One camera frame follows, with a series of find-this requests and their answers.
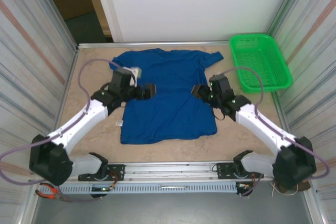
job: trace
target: green plastic basket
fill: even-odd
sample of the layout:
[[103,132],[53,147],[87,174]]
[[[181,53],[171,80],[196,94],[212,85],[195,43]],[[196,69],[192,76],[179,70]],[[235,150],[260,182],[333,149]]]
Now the green plastic basket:
[[[276,41],[266,34],[236,35],[229,41],[237,67],[255,70],[261,77],[266,92],[284,89],[292,84],[292,76]],[[260,84],[248,70],[238,70],[241,88],[247,93],[260,92]]]

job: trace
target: white wall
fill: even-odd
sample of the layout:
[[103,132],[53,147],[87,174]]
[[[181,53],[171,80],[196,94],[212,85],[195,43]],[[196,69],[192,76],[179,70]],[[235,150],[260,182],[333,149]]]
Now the white wall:
[[115,42],[228,40],[266,32],[282,0],[102,0]]

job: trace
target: floor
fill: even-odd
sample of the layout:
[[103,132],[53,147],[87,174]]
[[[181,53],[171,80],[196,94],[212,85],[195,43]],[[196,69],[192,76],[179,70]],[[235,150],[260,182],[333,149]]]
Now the floor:
[[[112,59],[128,50],[144,50],[140,48],[87,48],[80,49],[76,63],[74,76],[66,99],[61,125],[73,117],[86,103],[77,84],[79,69],[90,59],[104,58]],[[164,50],[190,49],[202,50],[205,52],[220,51],[224,60],[207,68],[207,78],[218,72],[234,66],[228,46],[208,47],[162,47]],[[237,74],[228,75],[230,85],[236,94],[243,94],[240,89]],[[112,77],[112,70],[107,63],[94,62],[84,70],[82,84],[90,94],[96,92],[104,83],[109,82]],[[253,103],[259,100],[260,94],[245,94]],[[265,95],[260,111],[275,123],[279,124],[277,112],[270,93]],[[220,111],[215,114],[221,118]],[[120,143],[120,127],[116,121],[121,120],[123,108],[116,109],[107,119],[97,124],[86,134],[71,152],[72,155],[86,155],[89,152],[96,152],[110,162],[188,162],[188,161],[226,161],[245,150],[253,150],[261,154],[270,154],[268,147],[254,134],[226,118],[223,121],[216,121],[218,132],[212,136],[201,136],[196,140],[165,140],[150,145],[122,145]]]
[[75,39],[76,44],[106,42],[96,12],[68,19],[65,23]]
[[262,182],[249,199],[233,193],[108,195],[90,203],[39,199],[32,223],[312,223],[303,193],[272,198],[271,190]]

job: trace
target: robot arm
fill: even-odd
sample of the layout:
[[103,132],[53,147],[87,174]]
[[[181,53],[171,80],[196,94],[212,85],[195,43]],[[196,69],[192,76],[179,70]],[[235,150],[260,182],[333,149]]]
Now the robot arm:
[[70,157],[74,146],[96,124],[107,118],[122,102],[131,99],[150,99],[156,94],[155,85],[146,84],[145,89],[137,87],[140,69],[119,68],[113,73],[107,90],[100,89],[91,96],[89,106],[81,109],[73,118],[47,137],[37,135],[32,143],[54,137],[50,142],[31,148],[29,168],[56,186],[63,184],[70,176],[96,174],[104,178],[108,160],[90,153],[86,156]]
[[194,96],[213,108],[219,108],[224,115],[248,128],[274,154],[267,156],[245,151],[237,155],[234,158],[236,174],[244,177],[247,173],[258,172],[274,177],[282,186],[290,189],[316,172],[314,157],[286,140],[312,150],[307,138],[297,138],[284,131],[260,112],[256,115],[255,106],[245,96],[234,95],[224,74],[212,76],[209,81],[211,88],[196,85],[192,91]]

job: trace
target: garment label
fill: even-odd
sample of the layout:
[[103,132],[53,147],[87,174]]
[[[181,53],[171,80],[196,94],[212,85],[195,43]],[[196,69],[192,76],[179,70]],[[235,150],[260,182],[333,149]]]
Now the garment label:
[[115,124],[116,124],[116,126],[120,126],[120,127],[121,127],[121,126],[122,126],[122,124],[123,124],[123,122],[124,122],[123,120],[121,120],[121,121],[116,121],[116,123],[115,123]]

